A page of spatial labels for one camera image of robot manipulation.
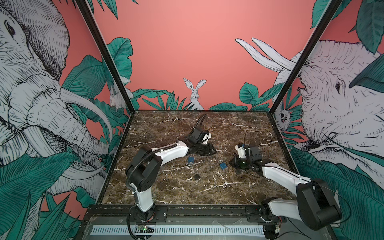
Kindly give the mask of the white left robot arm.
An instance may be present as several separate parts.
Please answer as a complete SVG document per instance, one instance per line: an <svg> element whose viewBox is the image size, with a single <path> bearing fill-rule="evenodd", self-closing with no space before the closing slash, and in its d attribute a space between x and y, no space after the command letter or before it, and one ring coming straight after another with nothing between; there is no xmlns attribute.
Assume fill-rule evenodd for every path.
<svg viewBox="0 0 384 240"><path fill-rule="evenodd" d="M193 154L203 157L216 154L216 149L209 142L211 137L209 131L193 128L188 135L178 138L173 144L159 148L140 148L126 168L126 185L134 194L138 210L147 213L155 205L152 185L163 165Z"/></svg>

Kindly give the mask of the small green circuit board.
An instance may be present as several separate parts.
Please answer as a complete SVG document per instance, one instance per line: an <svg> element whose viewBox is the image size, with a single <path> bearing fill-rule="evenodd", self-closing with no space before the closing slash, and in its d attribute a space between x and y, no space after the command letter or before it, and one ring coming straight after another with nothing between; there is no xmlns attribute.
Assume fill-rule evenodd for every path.
<svg viewBox="0 0 384 240"><path fill-rule="evenodd" d="M153 234L154 228L152 226L138 226L137 233L138 234Z"/></svg>

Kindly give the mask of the white perforated strip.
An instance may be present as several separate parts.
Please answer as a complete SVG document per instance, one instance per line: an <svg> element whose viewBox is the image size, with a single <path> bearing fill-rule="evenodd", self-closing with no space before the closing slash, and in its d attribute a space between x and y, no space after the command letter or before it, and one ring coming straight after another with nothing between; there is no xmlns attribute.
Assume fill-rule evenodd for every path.
<svg viewBox="0 0 384 240"><path fill-rule="evenodd" d="M155 230L153 234L138 234L137 225L131 226L131 232L137 236L250 236L263 237L263 226L221 226L221 225L150 225ZM91 236L128 236L130 231L123 225L94 225Z"/></svg>

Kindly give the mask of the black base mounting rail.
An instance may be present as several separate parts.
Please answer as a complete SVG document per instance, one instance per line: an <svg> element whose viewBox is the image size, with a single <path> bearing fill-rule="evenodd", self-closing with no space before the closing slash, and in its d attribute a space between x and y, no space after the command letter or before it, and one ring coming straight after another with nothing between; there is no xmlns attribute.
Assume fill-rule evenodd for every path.
<svg viewBox="0 0 384 240"><path fill-rule="evenodd" d="M170 217L246 218L249 223L267 224L262 219L261 205L154 205L145 219L165 222Z"/></svg>

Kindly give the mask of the black corner frame post right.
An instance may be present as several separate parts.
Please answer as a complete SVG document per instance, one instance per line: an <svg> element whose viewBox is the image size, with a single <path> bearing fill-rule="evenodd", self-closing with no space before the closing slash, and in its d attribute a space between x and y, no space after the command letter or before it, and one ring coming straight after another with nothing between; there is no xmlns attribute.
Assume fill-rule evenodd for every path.
<svg viewBox="0 0 384 240"><path fill-rule="evenodd" d="M317 42L320 37L323 35L325 29L329 25L339 6L342 4L342 0L332 0L327 4L325 11L323 12L318 24L316 25L314 32L312 33L309 41L307 42L305 48L302 51L297 63L295 64L293 70L291 71L288 79L283 85L277 99L273 103L272 107L269 110L269 115L273 115L278 109L279 104L283 101L284 96L288 92L290 86L293 84L294 80L299 75L300 70L304 66L306 60L313 52Z"/></svg>

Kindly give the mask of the black corner frame post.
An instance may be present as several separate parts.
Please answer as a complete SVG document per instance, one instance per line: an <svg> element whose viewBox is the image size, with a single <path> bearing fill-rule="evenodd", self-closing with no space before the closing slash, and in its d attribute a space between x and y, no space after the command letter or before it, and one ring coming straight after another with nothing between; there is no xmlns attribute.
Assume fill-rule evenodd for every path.
<svg viewBox="0 0 384 240"><path fill-rule="evenodd" d="M332 0L327 4L325 11L323 12L318 24L316 25L314 32L312 33L309 41L307 42L305 48L302 51L297 63L295 64L293 70L291 71L288 79L283 85L277 99L273 103L272 107L269 110L269 115L273 115L278 109L279 104L283 101L284 96L288 92L290 86L293 84L294 80L299 75L300 70L304 66L306 60L313 52L317 42L320 37L323 35L325 29L329 25L339 6L342 4L342 0Z"/></svg>
<svg viewBox="0 0 384 240"><path fill-rule="evenodd" d="M105 61L105 64L107 65L107 69L110 71L113 79L114 79L114 82L117 84L118 86L118 89L120 90L120 93L122 94L122 97L125 101L125 104L127 105L128 107L128 112L130 113L130 115L134 114L135 113L135 109L134 109L134 106L126 92L126 88L125 86L123 85L123 82L120 78L120 75L119 75L119 72L117 70L117 67L115 65L115 62L113 61L113 58L109 52L109 49L103 39L103 36L99 30L99 27L97 26L97 23L95 21L95 18L91 12L91 9L90 9L90 6L89 6L89 3L88 1L83 1L83 0L76 0L75 1L92 36L93 36L93 39L99 49L99 51L101 52L101 55L103 57L103 60Z"/></svg>

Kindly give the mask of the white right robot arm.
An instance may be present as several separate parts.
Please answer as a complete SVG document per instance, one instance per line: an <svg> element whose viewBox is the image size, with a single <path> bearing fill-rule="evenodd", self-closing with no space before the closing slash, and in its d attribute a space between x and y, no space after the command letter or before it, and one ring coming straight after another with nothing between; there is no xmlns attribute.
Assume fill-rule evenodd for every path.
<svg viewBox="0 0 384 240"><path fill-rule="evenodd" d="M235 150L234 158L229 162L233 168L250 170L279 184L297 198L295 201L279 198L264 200L259 210L264 222L271 223L277 217L292 218L317 231L342 219L342 211L325 181L303 177L263 159L255 145L240 143Z"/></svg>

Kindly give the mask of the black corner frame post left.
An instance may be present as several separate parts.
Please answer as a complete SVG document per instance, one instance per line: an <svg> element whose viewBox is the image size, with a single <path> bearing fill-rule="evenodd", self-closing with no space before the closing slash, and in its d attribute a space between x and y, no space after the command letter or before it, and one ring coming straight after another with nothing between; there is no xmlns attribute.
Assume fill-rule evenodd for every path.
<svg viewBox="0 0 384 240"><path fill-rule="evenodd" d="M130 115L134 114L135 113L135 109L134 109L134 106L126 92L126 88L125 86L123 85L123 82L120 78L120 75L119 75L119 72L117 70L117 67L115 65L115 62L113 61L113 58L109 52L109 49L103 39L103 36L99 30L99 27L97 26L97 23L95 21L95 18L91 12L91 9L90 9L90 6L89 6L89 3L88 1L83 1L83 0L76 0L75 1L92 36L93 36L93 39L99 49L99 51L101 52L101 55L103 57L103 60L105 61L105 64L107 65L107 69L110 71L113 79L114 79L114 82L117 84L118 86L118 89L120 90L120 93L122 94L122 97L125 101L125 104L127 105L128 107L128 112L130 113Z"/></svg>

